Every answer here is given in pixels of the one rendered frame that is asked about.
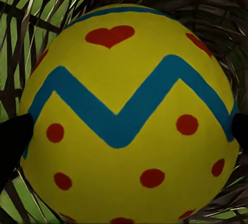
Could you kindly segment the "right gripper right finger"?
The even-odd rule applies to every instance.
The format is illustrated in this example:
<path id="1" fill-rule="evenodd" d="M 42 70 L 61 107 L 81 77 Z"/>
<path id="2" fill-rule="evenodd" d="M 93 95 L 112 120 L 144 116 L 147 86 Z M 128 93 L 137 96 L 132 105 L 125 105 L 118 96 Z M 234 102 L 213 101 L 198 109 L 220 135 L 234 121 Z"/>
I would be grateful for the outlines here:
<path id="1" fill-rule="evenodd" d="M 248 115 L 235 114 L 232 121 L 232 134 L 248 155 Z"/>

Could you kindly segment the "easter egg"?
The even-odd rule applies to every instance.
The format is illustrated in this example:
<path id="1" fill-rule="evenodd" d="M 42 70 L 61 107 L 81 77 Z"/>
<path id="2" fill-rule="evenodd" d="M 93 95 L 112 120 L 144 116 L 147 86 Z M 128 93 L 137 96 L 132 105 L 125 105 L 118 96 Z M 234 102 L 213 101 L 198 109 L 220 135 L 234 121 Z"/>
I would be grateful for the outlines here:
<path id="1" fill-rule="evenodd" d="M 240 144 L 236 95 L 197 35 L 118 3 L 66 26 L 26 82 L 20 158 L 43 202 L 77 224 L 177 224 L 220 193 Z"/>

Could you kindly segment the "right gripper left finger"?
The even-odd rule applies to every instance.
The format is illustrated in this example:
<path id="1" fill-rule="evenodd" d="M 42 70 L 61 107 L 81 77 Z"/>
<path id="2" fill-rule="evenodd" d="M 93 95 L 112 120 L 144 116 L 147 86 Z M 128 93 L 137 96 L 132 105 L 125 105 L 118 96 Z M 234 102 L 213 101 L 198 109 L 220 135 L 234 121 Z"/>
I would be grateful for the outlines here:
<path id="1" fill-rule="evenodd" d="M 30 113 L 0 123 L 0 194 L 33 137 Z"/>

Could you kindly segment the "wicker basket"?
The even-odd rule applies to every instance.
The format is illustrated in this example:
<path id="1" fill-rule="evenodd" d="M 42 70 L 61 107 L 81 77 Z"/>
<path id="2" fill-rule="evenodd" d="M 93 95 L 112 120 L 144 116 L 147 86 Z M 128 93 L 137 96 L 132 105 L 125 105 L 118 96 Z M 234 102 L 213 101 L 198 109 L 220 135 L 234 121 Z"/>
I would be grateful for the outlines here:
<path id="1" fill-rule="evenodd" d="M 31 55 L 31 67 L 32 69 L 39 61 L 42 53 L 46 49 L 48 45 L 49 39 L 49 32 L 56 33 L 56 36 L 68 26 L 75 17 L 81 17 L 84 14 L 90 12 L 93 9 L 103 7 L 106 5 L 118 4 L 121 0 L 84 0 L 77 8 L 76 5 L 79 3 L 80 0 L 75 0 L 73 4 L 71 4 L 72 0 L 68 1 L 68 5 L 66 11 L 64 13 L 63 18 L 60 22 L 54 26 L 50 24 L 50 20 L 52 16 L 55 15 L 58 8 L 62 5 L 64 0 L 56 0 L 53 9 L 51 10 L 50 14 L 46 18 L 46 20 L 40 19 L 40 16 L 43 12 L 44 7 L 51 1 L 51 0 L 43 0 L 41 9 L 33 16 L 31 14 L 31 10 L 33 7 L 34 0 L 28 0 L 25 6 L 22 9 L 18 9 L 16 6 L 21 0 L 14 0 L 12 5 L 9 5 L 6 0 L 0 1 L 0 20 L 2 15 L 5 13 L 7 15 L 6 21 L 6 30 L 4 32 L 4 37 L 2 44 L 0 46 L 0 54 L 2 51 L 2 47 L 4 45 L 4 41 L 7 40 L 7 80 L 5 84 L 4 90 L 0 91 L 0 100 L 9 116 L 9 119 L 17 117 L 16 111 L 16 100 L 15 98 L 18 97 L 19 101 L 21 101 L 21 97 L 23 94 L 24 87 L 26 85 L 25 82 L 25 69 L 28 63 L 29 55 Z M 150 0 L 140 0 L 137 4 L 145 5 Z M 246 0 L 248 2 L 248 0 Z M 174 0 L 174 1 L 166 1 L 160 2 L 157 0 L 158 4 L 154 6 L 153 9 L 161 11 L 163 13 L 169 14 L 171 12 L 181 12 L 181 11 L 193 11 L 193 16 L 191 19 L 183 19 L 185 15 L 180 14 L 170 14 L 175 20 L 178 20 L 179 23 L 183 24 L 185 22 L 192 22 L 192 25 L 187 25 L 186 28 L 192 30 L 195 35 L 199 35 L 211 40 L 211 43 L 204 42 L 203 43 L 207 46 L 207 48 L 212 52 L 218 63 L 220 64 L 221 68 L 225 72 L 226 76 L 229 79 L 230 84 L 232 85 L 232 77 L 233 74 L 236 78 L 236 85 L 237 89 L 233 89 L 236 95 L 236 102 L 238 103 L 238 96 L 239 92 L 245 92 L 245 95 L 238 107 L 239 113 L 248 115 L 248 112 L 245 113 L 242 111 L 245 103 L 248 100 L 248 77 L 244 72 L 244 89 L 240 89 L 240 83 L 238 81 L 236 73 L 248 69 L 248 67 L 243 67 L 241 56 L 234 51 L 235 47 L 238 47 L 246 60 L 248 61 L 248 20 L 243 18 L 232 11 L 230 11 L 231 6 L 237 6 L 244 10 L 244 12 L 248 15 L 248 3 L 245 3 L 242 0 Z M 209 6 L 205 4 L 214 4 L 214 5 L 224 5 L 227 6 L 226 9 Z M 220 19 L 219 25 L 212 23 L 204 18 L 198 17 L 198 10 L 202 9 L 207 12 L 217 14 L 222 16 Z M 10 22 L 12 18 L 17 19 L 17 43 L 12 53 L 12 44 L 11 44 L 11 29 L 10 29 Z M 235 32 L 228 28 L 223 27 L 221 24 L 223 21 L 229 20 L 240 32 Z M 42 44 L 38 55 L 36 54 L 36 43 L 35 43 L 35 27 L 41 27 L 43 30 L 46 29 L 45 37 L 42 40 Z M 29 41 L 30 47 L 26 57 L 26 61 L 24 58 L 24 39 L 26 35 L 26 31 L 29 29 Z M 210 37 L 205 34 L 201 34 L 196 32 L 196 29 L 200 29 L 207 33 L 213 34 L 213 37 Z M 215 36 L 221 37 L 223 39 L 229 40 L 234 42 L 236 45 L 232 48 L 224 46 L 229 49 L 228 52 L 221 49 L 220 47 L 216 46 L 212 42 L 219 42 L 220 41 L 215 39 Z M 242 69 L 234 70 L 233 65 L 231 63 L 229 53 L 234 52 L 236 53 Z M 14 88 L 14 73 L 19 64 L 19 75 L 20 75 L 20 89 Z M 239 209 L 248 208 L 248 182 L 237 184 L 237 182 L 241 181 L 242 179 L 248 177 L 248 155 L 245 153 L 242 147 L 238 152 L 237 160 L 235 163 L 235 167 L 232 171 L 229 180 L 236 179 L 234 183 L 231 183 L 229 186 L 224 186 L 220 193 L 214 197 L 211 202 L 209 202 L 206 206 L 202 209 L 197 211 L 196 213 L 192 214 L 191 216 L 183 219 L 180 223 L 181 224 L 190 224 L 190 221 L 195 220 L 206 220 L 206 221 L 216 221 L 216 224 L 248 224 L 248 213 L 240 214 Z M 37 220 L 31 216 L 31 214 L 25 209 L 23 206 L 21 199 L 14 187 L 14 182 L 22 178 L 25 185 L 27 186 L 32 198 L 35 200 L 37 206 L 42 213 L 46 224 L 49 224 L 45 214 L 35 196 L 34 189 L 32 188 L 31 184 L 29 183 L 28 179 L 26 178 L 22 166 L 20 164 L 20 160 L 16 165 L 13 173 L 11 174 L 8 182 L 6 183 L 3 192 L 11 199 L 15 207 L 17 208 L 20 216 L 24 220 L 24 224 L 32 224 L 30 217 L 40 224 Z M 60 221 L 60 224 L 77 224 L 74 221 L 71 221 L 65 217 L 61 217 L 58 213 L 56 213 L 53 209 L 51 209 L 45 202 L 44 204 L 49 208 L 49 210 L 56 216 L 56 218 Z M 229 219 L 223 218 L 215 218 L 211 217 L 216 214 L 234 211 L 235 216 Z M 0 208 L 0 224 L 17 224 L 15 220 L 3 209 Z"/>

